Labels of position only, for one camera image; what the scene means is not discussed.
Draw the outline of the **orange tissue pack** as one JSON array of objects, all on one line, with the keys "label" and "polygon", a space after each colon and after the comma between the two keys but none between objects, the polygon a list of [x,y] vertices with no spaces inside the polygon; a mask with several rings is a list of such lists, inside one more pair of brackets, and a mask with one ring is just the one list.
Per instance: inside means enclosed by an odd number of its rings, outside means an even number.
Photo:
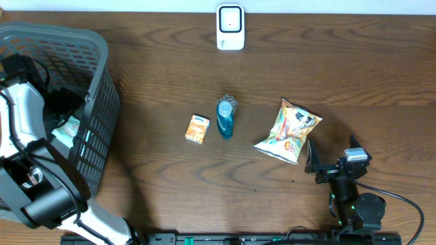
[{"label": "orange tissue pack", "polygon": [[210,123],[211,121],[208,118],[193,115],[185,133],[185,139],[197,144],[203,144]]}]

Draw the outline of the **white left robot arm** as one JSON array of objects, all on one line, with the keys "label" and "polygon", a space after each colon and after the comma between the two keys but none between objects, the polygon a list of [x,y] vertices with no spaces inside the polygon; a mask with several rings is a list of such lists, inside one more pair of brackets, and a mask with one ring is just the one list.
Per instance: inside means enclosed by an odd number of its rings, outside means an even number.
[{"label": "white left robot arm", "polygon": [[49,90],[50,74],[42,79],[36,63],[21,54],[1,62],[1,200],[32,229],[66,229],[94,244],[147,244],[126,219],[91,199],[89,181],[98,179],[106,149],[92,145],[95,132],[75,141],[78,163],[61,153],[65,144],[51,134],[61,125],[46,127],[44,112],[69,119],[84,101],[65,87]]}]

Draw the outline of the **blue liquid bottle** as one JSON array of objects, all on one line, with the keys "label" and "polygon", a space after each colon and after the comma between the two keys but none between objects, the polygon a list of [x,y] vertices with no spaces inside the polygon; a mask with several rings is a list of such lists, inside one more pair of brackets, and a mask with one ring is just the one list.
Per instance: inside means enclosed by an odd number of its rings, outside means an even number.
[{"label": "blue liquid bottle", "polygon": [[234,113],[237,107],[238,101],[229,94],[225,94],[217,101],[217,126],[222,138],[225,140],[230,139],[233,135]]}]

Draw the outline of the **orange snack bag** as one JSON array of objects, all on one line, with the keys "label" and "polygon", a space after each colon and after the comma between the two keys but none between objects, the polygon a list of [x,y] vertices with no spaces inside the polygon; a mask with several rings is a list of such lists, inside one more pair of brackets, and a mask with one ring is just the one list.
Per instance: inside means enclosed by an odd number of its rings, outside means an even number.
[{"label": "orange snack bag", "polygon": [[269,136],[254,148],[271,157],[297,165],[308,134],[322,120],[323,118],[283,98]]}]

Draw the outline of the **white green packet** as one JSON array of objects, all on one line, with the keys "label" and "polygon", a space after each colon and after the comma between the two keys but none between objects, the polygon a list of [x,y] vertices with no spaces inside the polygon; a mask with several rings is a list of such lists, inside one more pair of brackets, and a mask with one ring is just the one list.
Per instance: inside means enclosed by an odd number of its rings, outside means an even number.
[{"label": "white green packet", "polygon": [[70,116],[65,124],[54,129],[52,134],[68,148],[72,148],[74,145],[74,138],[77,136],[80,126],[80,120],[75,116]]}]

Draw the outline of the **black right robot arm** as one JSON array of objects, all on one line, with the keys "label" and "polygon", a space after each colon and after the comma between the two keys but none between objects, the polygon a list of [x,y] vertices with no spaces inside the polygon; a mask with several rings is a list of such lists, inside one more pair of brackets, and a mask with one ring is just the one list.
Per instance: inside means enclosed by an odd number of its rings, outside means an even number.
[{"label": "black right robot arm", "polygon": [[386,201],[373,193],[360,193],[357,179],[367,173],[372,156],[357,139],[349,137],[349,148],[335,164],[323,165],[315,144],[308,142],[305,173],[315,174],[315,182],[330,185],[330,213],[339,219],[346,232],[379,231],[386,210]]}]

